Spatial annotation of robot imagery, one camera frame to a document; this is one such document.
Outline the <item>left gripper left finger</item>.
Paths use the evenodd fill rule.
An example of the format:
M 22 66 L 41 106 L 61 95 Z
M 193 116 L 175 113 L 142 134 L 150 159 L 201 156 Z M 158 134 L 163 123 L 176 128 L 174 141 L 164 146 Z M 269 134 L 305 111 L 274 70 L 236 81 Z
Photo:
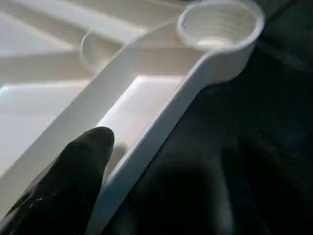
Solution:
M 0 222 L 2 235 L 83 235 L 112 155 L 114 132 L 87 130 L 26 188 Z

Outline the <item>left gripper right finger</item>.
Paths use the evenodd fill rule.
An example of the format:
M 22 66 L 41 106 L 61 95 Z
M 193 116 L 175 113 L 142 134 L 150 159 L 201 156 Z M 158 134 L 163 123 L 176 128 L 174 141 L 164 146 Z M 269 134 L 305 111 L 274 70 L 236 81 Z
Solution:
M 140 199 L 142 235 L 301 235 L 304 159 L 268 140 L 212 158 L 156 157 Z

